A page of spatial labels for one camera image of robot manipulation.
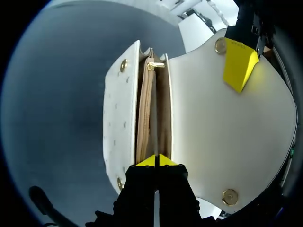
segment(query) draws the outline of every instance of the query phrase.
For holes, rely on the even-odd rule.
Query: zipper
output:
[[[154,62],[154,58],[146,59],[146,66],[143,73],[143,84],[141,90],[140,106],[139,106],[139,122],[138,122],[138,140],[137,140],[137,160],[140,163],[146,155],[148,137],[149,137],[149,121],[151,111],[152,82],[155,77],[155,68],[164,68],[164,63]]]

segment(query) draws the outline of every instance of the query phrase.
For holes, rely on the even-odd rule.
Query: tan lining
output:
[[[137,131],[135,139],[135,162],[137,164],[157,151],[159,154],[171,158],[171,105],[167,63],[154,55],[152,50],[149,56],[140,55],[140,59],[143,61],[139,64],[138,75]],[[151,61],[163,62],[165,63],[165,68],[155,68],[154,72],[149,72],[147,63]],[[150,113],[156,113],[156,116],[150,116]],[[144,118],[148,121],[145,126],[143,123]]]

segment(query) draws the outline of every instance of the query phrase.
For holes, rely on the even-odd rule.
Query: bag flap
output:
[[[103,158],[117,193],[134,164],[140,41],[130,46],[110,67],[105,78],[103,103]]]
[[[294,99],[262,56],[239,94],[223,81],[218,31],[196,50],[170,59],[172,161],[188,170],[195,196],[234,213],[261,194],[284,163],[294,139]],[[223,203],[232,189],[237,203]]]

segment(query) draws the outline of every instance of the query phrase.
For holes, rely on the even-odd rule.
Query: gold metal hardware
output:
[[[238,202],[237,192],[233,189],[227,189],[226,191],[223,192],[222,201],[225,205],[230,207],[236,205]]]
[[[121,63],[121,66],[120,66],[120,72],[123,72],[125,70],[125,68],[127,67],[127,60],[124,59]]]
[[[119,177],[117,179],[117,182],[118,182],[118,187],[119,187],[120,191],[122,191],[124,185],[122,184],[121,179]]]
[[[226,41],[224,37],[221,37],[216,41],[216,44],[214,45],[214,50],[218,54],[226,53]]]
[[[155,68],[165,68],[165,64],[159,62],[149,62],[147,64],[148,71],[154,71]]]

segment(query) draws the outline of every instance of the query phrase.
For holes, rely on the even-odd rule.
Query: open bag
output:
[[[174,59],[142,53],[136,41],[109,69],[103,157],[118,193],[130,165],[163,154],[186,166],[196,197],[232,214],[287,160],[297,126],[292,94],[263,56],[240,94],[225,84],[225,56],[214,50],[225,31]],[[222,201],[226,190],[237,193],[235,204]]]

